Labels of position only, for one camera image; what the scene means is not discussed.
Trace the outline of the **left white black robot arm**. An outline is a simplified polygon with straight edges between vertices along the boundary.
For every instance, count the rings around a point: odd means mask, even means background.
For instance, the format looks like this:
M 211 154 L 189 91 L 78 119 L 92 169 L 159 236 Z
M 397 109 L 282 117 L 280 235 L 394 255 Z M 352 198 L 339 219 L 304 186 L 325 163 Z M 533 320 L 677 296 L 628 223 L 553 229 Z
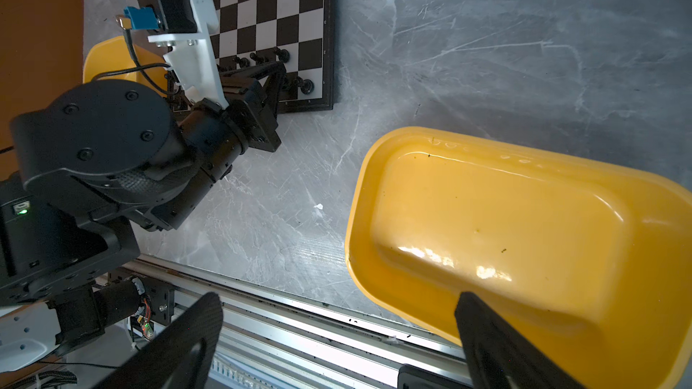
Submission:
M 14 118 L 19 169 L 1 184 L 1 369 L 95 340 L 121 320 L 165 313 L 146 284 L 95 280 L 138 258 L 133 226 L 173 230 L 248 149 L 280 144 L 277 61 L 220 74 L 221 99 L 177 121 L 142 84 L 98 75 Z

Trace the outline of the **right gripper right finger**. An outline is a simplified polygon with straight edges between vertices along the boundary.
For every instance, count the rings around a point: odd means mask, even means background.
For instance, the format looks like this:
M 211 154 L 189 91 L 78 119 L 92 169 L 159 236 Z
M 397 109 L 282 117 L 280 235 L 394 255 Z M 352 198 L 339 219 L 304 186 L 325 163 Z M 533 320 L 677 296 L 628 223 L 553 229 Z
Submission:
M 454 317 L 475 388 L 582 387 L 474 293 L 461 293 Z

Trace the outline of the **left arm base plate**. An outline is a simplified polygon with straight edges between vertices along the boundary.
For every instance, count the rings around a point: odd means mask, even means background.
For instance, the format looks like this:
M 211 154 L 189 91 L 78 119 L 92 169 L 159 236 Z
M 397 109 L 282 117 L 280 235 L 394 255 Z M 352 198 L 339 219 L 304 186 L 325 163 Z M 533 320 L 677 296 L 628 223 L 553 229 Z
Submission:
M 140 295 L 140 304 L 129 318 L 129 326 L 135 334 L 150 340 L 156 329 L 171 323 L 176 289 L 172 284 L 153 277 L 133 277 L 132 281 Z

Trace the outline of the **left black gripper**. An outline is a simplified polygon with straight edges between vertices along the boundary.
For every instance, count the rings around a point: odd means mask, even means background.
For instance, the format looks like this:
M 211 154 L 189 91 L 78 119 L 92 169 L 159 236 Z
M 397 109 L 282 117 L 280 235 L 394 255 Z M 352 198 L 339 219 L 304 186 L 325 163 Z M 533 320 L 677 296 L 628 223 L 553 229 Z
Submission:
M 216 183 L 248 149 L 276 151 L 281 144 L 277 133 L 279 93 L 286 76 L 284 64 L 277 61 L 221 72 L 227 106 L 204 99 L 186 115 L 176 113 L 174 119 L 187 149 L 182 160 L 174 162 L 175 182 L 187 184 L 201 173 Z

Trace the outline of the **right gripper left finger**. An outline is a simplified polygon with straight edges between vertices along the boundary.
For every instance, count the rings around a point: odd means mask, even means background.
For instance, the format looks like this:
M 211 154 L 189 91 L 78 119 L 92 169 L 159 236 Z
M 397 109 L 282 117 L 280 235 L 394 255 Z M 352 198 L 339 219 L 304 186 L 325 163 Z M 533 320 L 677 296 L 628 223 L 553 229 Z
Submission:
M 219 295 L 207 293 L 97 388 L 203 388 L 223 327 Z

